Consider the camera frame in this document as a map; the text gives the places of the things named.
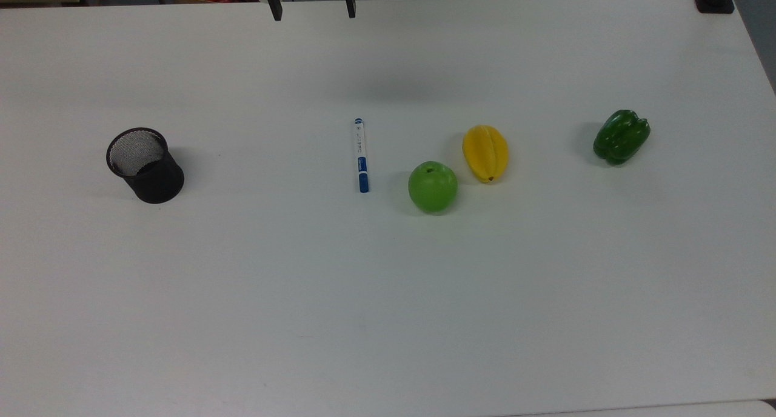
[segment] black mesh pen holder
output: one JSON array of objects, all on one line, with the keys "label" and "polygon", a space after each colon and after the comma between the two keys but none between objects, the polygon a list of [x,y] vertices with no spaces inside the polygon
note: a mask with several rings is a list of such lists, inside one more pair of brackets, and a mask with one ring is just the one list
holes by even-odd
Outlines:
[{"label": "black mesh pen holder", "polygon": [[148,204],[167,202],[183,188],[183,170],[156,130],[125,130],[113,138],[105,159],[110,170],[127,181],[138,199]]}]

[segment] bell pepper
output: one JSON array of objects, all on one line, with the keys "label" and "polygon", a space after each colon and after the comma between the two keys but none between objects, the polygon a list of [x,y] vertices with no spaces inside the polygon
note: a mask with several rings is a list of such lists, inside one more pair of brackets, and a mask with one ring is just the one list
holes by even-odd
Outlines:
[{"label": "bell pepper", "polygon": [[628,161],[649,137],[649,123],[631,110],[612,114],[593,142],[593,152],[612,165]]}]

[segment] mesh cup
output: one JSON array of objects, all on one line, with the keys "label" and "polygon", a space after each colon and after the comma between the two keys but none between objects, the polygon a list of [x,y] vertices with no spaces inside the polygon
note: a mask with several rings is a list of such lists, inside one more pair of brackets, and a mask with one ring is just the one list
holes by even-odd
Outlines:
[{"label": "mesh cup", "polygon": [[183,188],[183,170],[170,155],[163,135],[156,130],[147,127],[125,130],[111,141],[105,160],[138,199],[149,204],[169,201]]}]

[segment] white table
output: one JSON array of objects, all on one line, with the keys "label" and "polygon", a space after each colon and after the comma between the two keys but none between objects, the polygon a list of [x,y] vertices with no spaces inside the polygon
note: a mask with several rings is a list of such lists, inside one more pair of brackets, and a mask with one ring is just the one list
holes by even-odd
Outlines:
[{"label": "white table", "polygon": [[[776,396],[776,98],[692,0],[0,10],[0,415],[479,416]],[[618,108],[652,137],[590,149]],[[349,124],[367,124],[372,191]],[[460,141],[512,149],[480,185]],[[160,130],[143,204],[109,141]],[[406,193],[434,159],[457,204]]]}]

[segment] marker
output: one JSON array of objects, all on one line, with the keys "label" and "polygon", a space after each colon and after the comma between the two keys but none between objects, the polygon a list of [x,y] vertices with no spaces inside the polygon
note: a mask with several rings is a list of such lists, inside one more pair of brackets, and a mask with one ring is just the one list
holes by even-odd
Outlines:
[{"label": "marker", "polygon": [[358,191],[369,192],[369,175],[366,172],[366,136],[364,121],[355,119],[353,124],[353,143],[355,144],[355,162],[358,169]]}]

